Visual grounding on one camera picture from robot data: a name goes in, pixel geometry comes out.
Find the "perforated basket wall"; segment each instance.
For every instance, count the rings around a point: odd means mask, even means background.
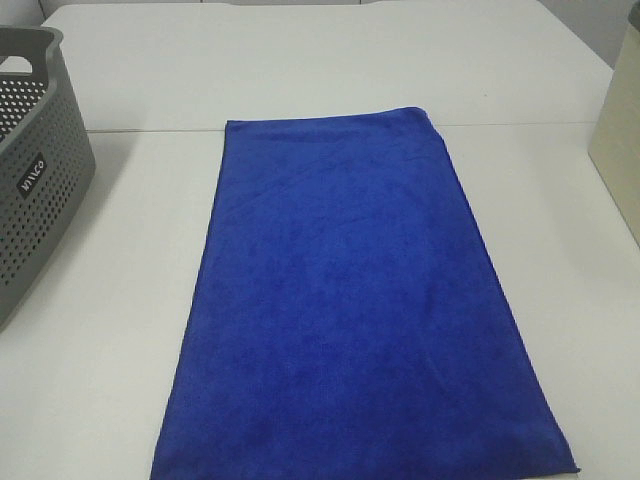
[[[0,323],[50,257],[95,160],[59,44],[49,28],[0,27],[0,55],[31,74],[0,72]]]

